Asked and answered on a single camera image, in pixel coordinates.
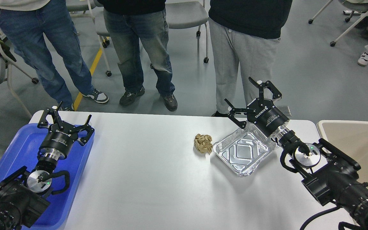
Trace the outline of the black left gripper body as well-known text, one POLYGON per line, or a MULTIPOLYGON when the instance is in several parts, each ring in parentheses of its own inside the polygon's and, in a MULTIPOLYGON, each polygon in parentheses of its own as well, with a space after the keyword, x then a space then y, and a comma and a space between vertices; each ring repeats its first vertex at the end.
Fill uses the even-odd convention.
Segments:
POLYGON ((54 159, 66 159, 78 134, 74 132, 75 126, 67 122, 63 123, 63 129, 58 124, 51 124, 48 134, 39 147, 39 153, 43 156, 53 154, 54 159))

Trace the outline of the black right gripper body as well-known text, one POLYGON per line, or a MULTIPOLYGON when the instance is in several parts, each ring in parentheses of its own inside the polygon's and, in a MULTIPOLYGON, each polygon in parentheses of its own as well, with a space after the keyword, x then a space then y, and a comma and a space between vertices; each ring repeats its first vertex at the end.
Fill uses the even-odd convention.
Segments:
POLYGON ((255 113, 248 113, 247 120, 253 123, 266 137, 270 137, 275 130, 286 124, 289 118, 283 114, 270 99, 262 101, 255 98, 247 109, 254 109, 255 113))

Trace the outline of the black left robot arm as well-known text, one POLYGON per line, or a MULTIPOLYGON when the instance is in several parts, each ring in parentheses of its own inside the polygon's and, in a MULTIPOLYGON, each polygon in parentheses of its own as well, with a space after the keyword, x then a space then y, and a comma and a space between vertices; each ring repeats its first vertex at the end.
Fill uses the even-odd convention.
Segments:
POLYGON ((90 119, 70 124, 48 108, 19 130, 0 160, 0 230, 63 223, 93 144, 90 119))

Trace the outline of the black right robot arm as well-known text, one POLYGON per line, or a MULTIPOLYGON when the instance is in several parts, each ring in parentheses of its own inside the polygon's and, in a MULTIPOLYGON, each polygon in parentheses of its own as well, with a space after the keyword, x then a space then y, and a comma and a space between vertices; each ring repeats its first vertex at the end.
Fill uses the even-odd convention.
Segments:
POLYGON ((368 183, 358 182, 361 166, 357 161, 337 147, 321 138, 318 142, 304 143, 293 130, 287 128, 289 119, 274 101, 282 97, 271 81, 249 81, 259 90, 245 109, 230 106, 229 119, 240 128, 254 124, 266 137, 282 147, 280 162, 282 167, 303 177, 302 184, 322 206, 333 203, 334 208, 321 211, 308 218, 301 230, 314 219, 344 208, 356 221, 356 225, 340 222, 338 229, 368 230, 368 183))

